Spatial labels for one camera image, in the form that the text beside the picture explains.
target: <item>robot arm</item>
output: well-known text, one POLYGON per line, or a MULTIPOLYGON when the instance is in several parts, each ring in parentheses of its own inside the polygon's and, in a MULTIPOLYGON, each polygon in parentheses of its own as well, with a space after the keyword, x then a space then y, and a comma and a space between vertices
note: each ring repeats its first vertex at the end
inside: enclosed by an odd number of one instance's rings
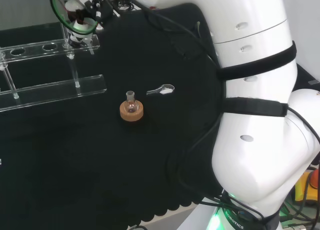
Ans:
MULTIPOLYGON (((96 0, 78 1, 90 12, 96 0)), ((151 9, 196 4, 208 23, 222 68, 258 61, 292 46, 283 0, 136 1, 151 9)), ((293 60, 272 71, 226 81, 226 97, 289 103, 320 134, 320 118, 314 110, 320 108, 320 94, 306 89, 292 93, 296 79, 297 64, 293 60)), ((319 151, 315 136, 294 114, 272 117, 224 113, 212 168, 229 194, 267 218, 277 213, 319 151)), ((237 228, 222 210, 219 217, 225 230, 237 228)))

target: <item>black table surface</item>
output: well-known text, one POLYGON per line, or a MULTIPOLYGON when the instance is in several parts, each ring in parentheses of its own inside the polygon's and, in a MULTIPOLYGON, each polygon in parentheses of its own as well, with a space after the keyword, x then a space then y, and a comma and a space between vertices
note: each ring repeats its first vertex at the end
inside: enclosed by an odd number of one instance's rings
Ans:
MULTIPOLYGON (((204 22, 193 5, 168 14, 188 28, 204 22)), ((210 47, 206 24, 200 27, 210 47)), ((62 38, 60 25, 0 32, 1 47, 62 38)), ((222 84, 192 39, 151 27, 135 12, 99 36, 100 49, 75 55, 79 77, 103 74, 107 92, 0 113, 0 228, 125 230, 202 199, 174 175, 181 152, 219 115, 222 84), (146 96, 163 84, 173 94, 146 96), (145 108, 125 123, 119 106, 132 90, 145 108)), ((71 79, 64 55, 9 64, 17 88, 71 79)), ((1 91, 8 90, 0 76, 1 91)), ((221 191, 211 167, 212 132, 187 160, 184 179, 221 191)))

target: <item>black strap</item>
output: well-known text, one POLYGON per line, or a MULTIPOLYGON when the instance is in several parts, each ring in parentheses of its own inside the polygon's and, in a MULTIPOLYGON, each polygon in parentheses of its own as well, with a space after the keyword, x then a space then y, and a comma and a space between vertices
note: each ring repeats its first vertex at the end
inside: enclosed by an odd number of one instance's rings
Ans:
POLYGON ((223 101, 223 112, 232 114, 285 117, 288 112, 288 104, 278 101, 234 97, 225 98, 223 101))
POLYGON ((292 46, 282 52, 257 61, 222 68, 217 75, 221 80, 226 81, 263 74, 287 65, 296 58, 296 55, 296 44, 292 41, 292 46))

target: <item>white wall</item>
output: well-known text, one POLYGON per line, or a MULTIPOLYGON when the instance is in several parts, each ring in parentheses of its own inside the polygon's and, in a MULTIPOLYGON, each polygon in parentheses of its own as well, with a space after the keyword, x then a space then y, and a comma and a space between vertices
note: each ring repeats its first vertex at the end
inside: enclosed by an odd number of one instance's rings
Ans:
POLYGON ((320 0, 284 0, 284 5, 297 63, 320 80, 320 0))

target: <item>small glass vial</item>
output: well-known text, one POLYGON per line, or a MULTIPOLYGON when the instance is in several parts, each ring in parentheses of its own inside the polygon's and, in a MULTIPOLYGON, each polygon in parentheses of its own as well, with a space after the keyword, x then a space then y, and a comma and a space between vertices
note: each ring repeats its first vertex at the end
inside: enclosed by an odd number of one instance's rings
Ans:
POLYGON ((135 100, 135 92, 128 91, 126 93, 126 101, 124 103, 124 110, 128 113, 135 113, 139 110, 139 103, 135 100))

